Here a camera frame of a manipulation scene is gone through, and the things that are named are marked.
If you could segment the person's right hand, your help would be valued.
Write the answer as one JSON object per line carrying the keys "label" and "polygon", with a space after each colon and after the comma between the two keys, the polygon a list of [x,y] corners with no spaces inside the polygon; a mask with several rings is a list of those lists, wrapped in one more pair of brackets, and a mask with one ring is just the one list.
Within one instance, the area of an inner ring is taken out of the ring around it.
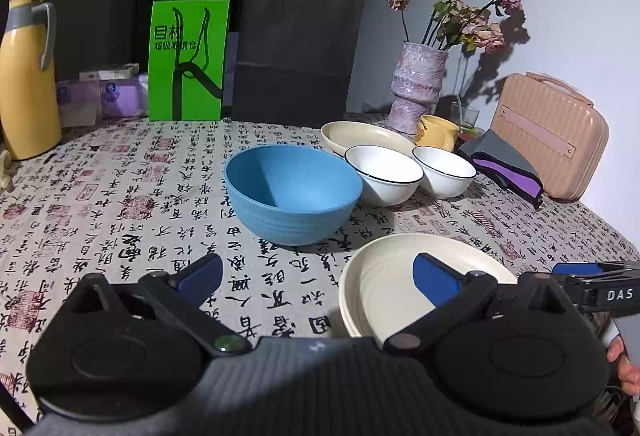
{"label": "person's right hand", "polygon": [[634,366],[626,353],[622,338],[617,335],[608,345],[608,362],[616,365],[617,377],[622,390],[629,396],[640,395],[640,369]]}

